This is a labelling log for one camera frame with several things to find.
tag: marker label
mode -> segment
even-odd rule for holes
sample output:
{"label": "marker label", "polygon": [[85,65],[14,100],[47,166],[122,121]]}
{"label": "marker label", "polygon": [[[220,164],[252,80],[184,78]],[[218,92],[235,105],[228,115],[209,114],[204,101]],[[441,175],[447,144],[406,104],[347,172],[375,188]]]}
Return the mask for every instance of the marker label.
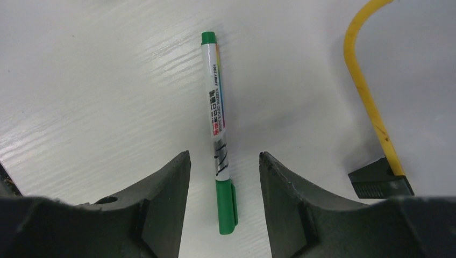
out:
{"label": "marker label", "polygon": [[204,61],[206,90],[209,104],[210,129],[213,141],[216,180],[230,179],[228,149],[225,137],[225,115],[223,110],[222,82],[220,79],[220,57],[217,44],[201,46]]}

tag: yellow cable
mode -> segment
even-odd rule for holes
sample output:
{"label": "yellow cable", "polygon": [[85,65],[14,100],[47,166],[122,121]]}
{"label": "yellow cable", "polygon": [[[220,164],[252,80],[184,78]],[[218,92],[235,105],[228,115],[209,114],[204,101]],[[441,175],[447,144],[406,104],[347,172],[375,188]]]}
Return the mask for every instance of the yellow cable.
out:
{"label": "yellow cable", "polygon": [[394,175],[403,176],[405,175],[402,168],[401,162],[397,157],[396,151],[394,150],[393,143],[390,140],[388,132],[383,124],[382,118],[380,117],[379,110],[375,105],[374,98],[367,87],[366,79],[362,74],[361,68],[359,67],[358,61],[355,54],[355,43],[358,36],[358,32],[366,22],[366,20],[374,14],[378,9],[391,3],[393,0],[371,0],[367,3],[357,15],[353,18],[350,26],[345,34],[344,42],[344,56],[345,62],[347,63],[348,70],[352,75],[353,82],[356,85],[359,96],[361,97],[364,107],[366,108],[367,114],[370,117],[370,121],[374,126],[375,133],[380,140],[385,157],[387,158]]}

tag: green marker cap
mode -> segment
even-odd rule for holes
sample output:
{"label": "green marker cap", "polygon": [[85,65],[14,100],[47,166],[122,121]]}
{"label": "green marker cap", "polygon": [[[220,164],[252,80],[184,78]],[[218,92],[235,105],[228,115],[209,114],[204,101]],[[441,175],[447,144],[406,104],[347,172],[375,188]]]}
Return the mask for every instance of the green marker cap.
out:
{"label": "green marker cap", "polygon": [[238,225],[238,208],[236,204],[236,188],[231,179],[216,181],[218,227],[220,235],[233,233]]}
{"label": "green marker cap", "polygon": [[206,31],[201,34],[201,45],[217,43],[217,38],[213,31]]}

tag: screw hole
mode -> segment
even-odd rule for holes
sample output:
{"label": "screw hole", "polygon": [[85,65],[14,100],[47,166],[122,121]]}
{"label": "screw hole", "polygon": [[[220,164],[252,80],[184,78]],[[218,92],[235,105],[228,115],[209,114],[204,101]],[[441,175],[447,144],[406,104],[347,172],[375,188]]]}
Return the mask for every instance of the screw hole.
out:
{"label": "screw hole", "polygon": [[98,200],[95,204],[113,203],[115,201],[117,201],[117,197],[108,196],[108,197],[104,197],[104,198]]}

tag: whiteboard marker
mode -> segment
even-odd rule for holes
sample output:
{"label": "whiteboard marker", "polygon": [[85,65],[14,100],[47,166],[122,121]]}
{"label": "whiteboard marker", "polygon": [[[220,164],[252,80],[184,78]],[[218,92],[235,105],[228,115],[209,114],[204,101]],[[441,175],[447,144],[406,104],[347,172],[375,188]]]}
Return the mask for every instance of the whiteboard marker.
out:
{"label": "whiteboard marker", "polygon": [[218,225],[221,235],[231,234],[238,224],[236,189],[230,179],[228,148],[226,146],[225,113],[223,109],[220,56],[215,33],[201,34],[206,99],[216,167]]}

